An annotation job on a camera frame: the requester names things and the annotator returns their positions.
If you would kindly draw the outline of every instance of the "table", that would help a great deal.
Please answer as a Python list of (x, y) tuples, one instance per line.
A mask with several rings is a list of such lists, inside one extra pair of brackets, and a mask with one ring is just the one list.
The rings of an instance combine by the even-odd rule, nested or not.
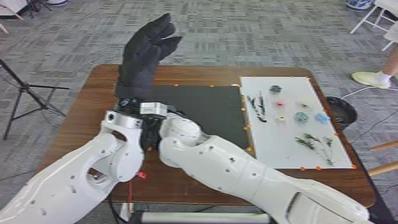
[[(289, 67), (204, 67), (204, 66), (160, 66), (156, 70), (156, 85), (231, 85), (239, 83), (239, 76), (295, 76), (309, 77), (314, 91), (330, 116), (330, 107), (311, 72)], [(81, 92), (67, 113), (56, 138), (49, 146), (40, 164), (42, 169), (53, 161), (92, 139), (99, 131), (99, 122), (115, 103), (113, 83), (117, 79), (117, 65), (97, 65), (85, 81)], [(334, 187), (369, 207), (375, 203), (375, 191), (369, 184), (355, 151), (332, 118), (341, 142), (357, 169), (328, 170), (280, 170), (284, 174), (298, 178), (311, 178)], [(213, 205), (248, 205), (236, 197), (211, 190), (183, 173), (163, 165), (156, 151), (145, 154), (142, 171), (147, 178), (131, 180), (133, 202), (181, 203)], [(128, 183), (113, 189), (113, 200), (126, 201)]]

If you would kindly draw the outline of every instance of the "blue object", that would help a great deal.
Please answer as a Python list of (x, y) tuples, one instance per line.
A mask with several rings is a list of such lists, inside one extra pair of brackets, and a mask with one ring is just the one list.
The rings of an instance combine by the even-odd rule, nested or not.
[(307, 123), (309, 117), (307, 117), (307, 114), (303, 112), (295, 113), (295, 120), (302, 124)]
[(346, 7), (355, 10), (366, 10), (373, 5), (375, 0), (346, 0)]
[(314, 115), (314, 120), (319, 121), (321, 124), (327, 124), (327, 122), (330, 121), (330, 117), (323, 113), (318, 113)]

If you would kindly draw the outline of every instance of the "tripod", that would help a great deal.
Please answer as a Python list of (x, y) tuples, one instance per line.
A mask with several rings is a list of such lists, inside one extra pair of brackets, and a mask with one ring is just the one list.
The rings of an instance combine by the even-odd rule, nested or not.
[[(56, 86), (44, 86), (44, 85), (30, 85), (28, 83), (24, 83), (19, 79), (19, 77), (16, 76), (14, 71), (10, 70), (3, 60), (0, 59), (0, 66), (3, 67), (19, 87), (17, 87), (17, 96), (16, 96), (16, 102), (14, 102), (14, 108), (12, 108), (12, 112), (10, 112), (10, 117), (8, 117), (8, 123), (7, 123), (7, 128), (5, 128), (5, 133), (3, 133), (3, 140), (7, 139), (8, 136), (8, 130), (10, 130), (10, 125), (16, 119), (19, 119), (21, 117), (24, 117), (28, 114), (32, 114), (35, 111), (40, 110), (48, 110), (49, 112), (53, 112), (56, 115), (65, 117), (65, 114), (62, 113), (62, 111), (58, 110), (58, 108), (53, 106), (53, 104), (49, 103), (49, 99), (53, 96), (53, 92), (56, 89), (69, 89), (65, 87), (56, 87)], [(49, 95), (46, 97), (46, 99), (37, 95), (37, 93), (33, 92), (32, 88), (44, 88), (44, 89), (51, 89)], [(21, 94), (26, 93), (28, 96), (32, 97), (35, 103), (39, 104), (39, 108), (35, 108), (32, 111), (28, 111), (26, 113), (23, 113), (19, 116), (16, 116), (16, 109), (17, 109), (17, 105), (19, 105), (19, 100), (21, 100)]]

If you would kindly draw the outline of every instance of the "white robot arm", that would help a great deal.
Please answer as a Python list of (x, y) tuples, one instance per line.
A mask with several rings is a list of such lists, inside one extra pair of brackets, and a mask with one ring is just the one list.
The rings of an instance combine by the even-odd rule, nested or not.
[(160, 159), (216, 191), (245, 199), (279, 224), (364, 224), (364, 206), (328, 186), (271, 169), (197, 124), (168, 113), (160, 129)]
[(140, 125), (140, 119), (106, 112), (97, 136), (39, 172), (14, 196), (0, 212), (1, 224), (71, 224), (81, 219), (140, 169)]

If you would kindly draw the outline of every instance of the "wire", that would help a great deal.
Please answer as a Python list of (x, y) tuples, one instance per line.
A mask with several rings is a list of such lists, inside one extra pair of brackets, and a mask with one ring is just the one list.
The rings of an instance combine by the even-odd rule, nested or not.
[(387, 194), (389, 190), (391, 190), (394, 187), (398, 187), (398, 184), (394, 184), (392, 186), (389, 186), (387, 190), (382, 192), (380, 195)]
[(26, 172), (23, 172), (23, 173), (19, 173), (19, 174), (8, 176), (8, 177), (3, 177), (3, 178), (0, 179), (0, 181), (8, 180), (10, 178), (19, 177), (21, 175), (24, 175), (24, 174), (28, 174), (28, 173), (33, 173), (33, 171), (35, 171), (35, 170), (30, 170), (30, 171), (26, 171)]
[(108, 208), (110, 208), (110, 211), (112, 211), (112, 215), (113, 215), (113, 219), (115, 219), (115, 223), (119, 224), (119, 221), (122, 222), (122, 223), (128, 223), (128, 221), (120, 218), (120, 216), (119, 216), (119, 213), (117, 213), (117, 211), (115, 211), (115, 207), (113, 207), (113, 200), (112, 200), (112, 192), (110, 192), (110, 194), (108, 194)]
[(193, 212), (202, 212), (206, 211), (207, 209), (211, 209), (215, 207), (215, 205), (209, 205), (207, 207), (200, 208), (199, 210), (195, 210)]
[(362, 92), (366, 89), (375, 89), (376, 87), (364, 87), (362, 89), (359, 89), (357, 91), (353, 91), (351, 93), (348, 93), (341, 99), (344, 99), (348, 96), (351, 96), (353, 94), (357, 94), (359, 92)]
[(128, 213), (131, 213), (131, 200), (133, 200), (133, 184), (128, 181)]
[(376, 87), (369, 86), (369, 87), (364, 87), (362, 89), (359, 89), (357, 91), (353, 91), (351, 93), (348, 93), (341, 99), (344, 99), (348, 96), (351, 96), (353, 94), (357, 94), (359, 92), (362, 92), (366, 89), (378, 89)]
[(373, 124), (371, 128), (367, 129), (367, 131), (359, 135), (359, 137), (355, 138), (355, 140), (350, 142), (350, 144), (355, 143), (355, 141), (362, 138), (362, 136), (367, 134), (367, 132), (371, 131), (371, 129), (375, 128), (375, 126), (394, 116), (394, 114), (398, 113), (398, 110), (394, 111), (392, 114), (389, 114), (389, 116)]

